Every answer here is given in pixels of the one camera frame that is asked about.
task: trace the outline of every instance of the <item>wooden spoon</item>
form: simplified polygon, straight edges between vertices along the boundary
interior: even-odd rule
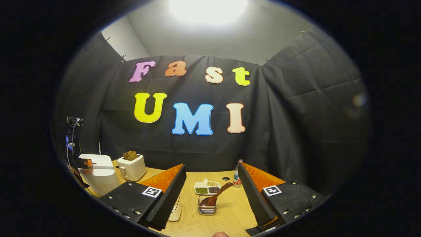
[[[222,188],[219,190],[219,192],[217,192],[215,195],[213,195],[212,197],[207,197],[205,199],[203,199],[200,202],[200,206],[201,207],[214,207],[215,203],[216,203],[216,198],[223,192],[225,191],[227,188],[233,186],[234,184],[231,182],[228,182],[226,184],[224,184],[224,186],[222,186]]]

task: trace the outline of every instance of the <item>metal basket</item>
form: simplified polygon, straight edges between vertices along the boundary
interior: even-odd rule
[[[218,200],[215,202],[214,207],[201,207],[200,202],[207,197],[199,194],[199,202],[197,203],[197,208],[199,210],[199,214],[201,214],[201,215],[213,215],[213,214],[215,214],[216,208],[218,207]]]

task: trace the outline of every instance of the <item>wooden table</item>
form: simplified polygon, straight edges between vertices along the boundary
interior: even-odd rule
[[[116,168],[117,160],[112,163],[119,182],[124,183],[126,180],[122,178],[120,170]],[[145,175],[137,183],[162,171],[146,168]],[[230,180],[224,181],[222,180],[223,177],[229,177]],[[231,237],[248,237],[249,235],[245,230],[257,226],[257,223],[243,187],[231,187],[221,194],[218,197],[218,209],[214,215],[200,215],[197,210],[199,195],[194,191],[196,182],[203,181],[206,178],[208,181],[216,181],[223,186],[227,182],[232,182],[233,177],[233,170],[187,172],[186,182],[180,193],[179,207],[182,207],[180,219],[176,222],[169,221],[166,228],[160,233],[173,237],[211,237],[216,232],[224,231]],[[95,196],[100,197],[92,189],[89,190]]]

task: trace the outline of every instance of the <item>light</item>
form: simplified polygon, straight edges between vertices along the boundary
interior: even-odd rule
[[[193,24],[233,22],[246,6],[247,0],[170,0],[170,12],[177,19]]]

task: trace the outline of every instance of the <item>bottle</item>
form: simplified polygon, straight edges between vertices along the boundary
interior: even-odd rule
[[[242,187],[242,184],[241,184],[241,180],[240,180],[240,178],[238,177],[238,165],[240,164],[240,163],[242,163],[243,162],[243,160],[242,159],[239,159],[238,160],[238,164],[237,164],[237,166],[235,167],[235,170],[234,170],[234,181],[233,181],[233,183],[234,183],[234,188],[240,188],[240,187]]]

